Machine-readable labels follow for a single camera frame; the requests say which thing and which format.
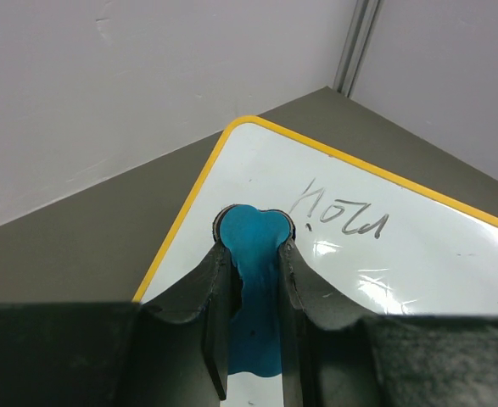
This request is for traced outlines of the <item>yellow framed whiteboard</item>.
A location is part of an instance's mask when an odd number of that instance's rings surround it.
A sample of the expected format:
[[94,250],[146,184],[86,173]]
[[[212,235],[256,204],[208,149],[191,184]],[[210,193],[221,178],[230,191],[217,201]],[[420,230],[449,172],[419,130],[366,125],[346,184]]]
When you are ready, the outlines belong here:
[[[234,204],[279,210],[306,263],[359,305],[381,406],[498,406],[498,217],[256,117],[222,133],[136,293],[194,269]],[[287,406],[282,373],[227,374],[221,402]]]

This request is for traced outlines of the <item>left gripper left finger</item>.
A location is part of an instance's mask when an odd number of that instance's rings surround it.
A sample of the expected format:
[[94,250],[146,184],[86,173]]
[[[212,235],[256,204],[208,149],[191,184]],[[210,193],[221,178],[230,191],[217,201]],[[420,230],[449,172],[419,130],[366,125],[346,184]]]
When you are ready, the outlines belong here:
[[225,400],[229,324],[241,286],[230,251],[217,242],[194,269],[143,304],[117,401]]

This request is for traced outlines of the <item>corner aluminium wall profile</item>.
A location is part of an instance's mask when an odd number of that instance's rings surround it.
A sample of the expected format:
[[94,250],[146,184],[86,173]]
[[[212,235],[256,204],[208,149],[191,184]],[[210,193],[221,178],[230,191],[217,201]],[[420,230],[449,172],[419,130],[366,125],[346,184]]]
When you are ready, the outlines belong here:
[[372,32],[384,4],[383,0],[357,0],[339,60],[333,89],[350,98],[360,72]]

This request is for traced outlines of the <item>blue eraser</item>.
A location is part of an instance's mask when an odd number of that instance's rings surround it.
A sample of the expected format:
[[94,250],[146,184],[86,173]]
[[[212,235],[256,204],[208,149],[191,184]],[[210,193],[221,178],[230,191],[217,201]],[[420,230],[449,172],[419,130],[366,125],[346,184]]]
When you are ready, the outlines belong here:
[[215,219],[215,239],[228,249],[241,281],[230,320],[228,373],[282,373],[278,315],[278,250],[295,228],[282,211],[234,204]]

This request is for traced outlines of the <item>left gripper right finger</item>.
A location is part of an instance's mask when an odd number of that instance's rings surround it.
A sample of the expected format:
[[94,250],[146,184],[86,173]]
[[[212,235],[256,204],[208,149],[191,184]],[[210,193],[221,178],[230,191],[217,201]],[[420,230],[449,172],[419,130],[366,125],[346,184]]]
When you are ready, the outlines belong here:
[[277,252],[283,402],[381,406],[364,319],[375,312],[314,271],[293,239]]

